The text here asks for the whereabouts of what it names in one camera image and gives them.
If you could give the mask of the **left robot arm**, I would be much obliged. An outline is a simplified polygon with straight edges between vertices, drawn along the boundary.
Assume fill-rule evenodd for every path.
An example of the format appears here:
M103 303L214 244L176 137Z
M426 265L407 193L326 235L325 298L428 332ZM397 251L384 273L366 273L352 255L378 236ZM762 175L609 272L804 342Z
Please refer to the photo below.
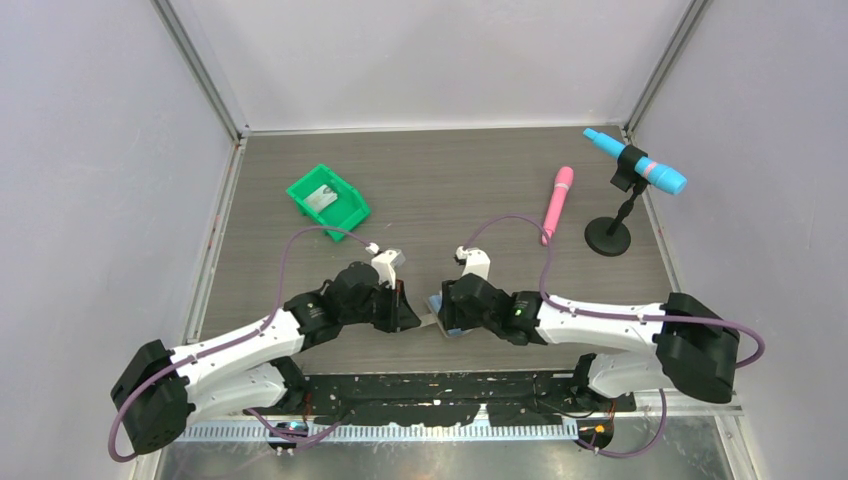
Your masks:
M307 398L292 356L338 337L348 325L384 333L421 327L400 280L353 262L321 287L293 296L244 327L191 345L143 344L111 389L117 415L113 460L158 451L208 418L249 408L298 412Z

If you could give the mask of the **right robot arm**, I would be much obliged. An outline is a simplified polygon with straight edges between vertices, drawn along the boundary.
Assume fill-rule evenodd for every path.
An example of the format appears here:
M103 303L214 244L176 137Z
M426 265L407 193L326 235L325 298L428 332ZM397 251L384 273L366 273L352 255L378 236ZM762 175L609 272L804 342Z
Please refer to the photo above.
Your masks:
M584 410L608 399L674 388L714 404L733 395L740 334L693 296L672 292L663 303L586 303L537 291L509 294L469 274L441 286L446 330L485 328L513 345L582 344L571 397Z

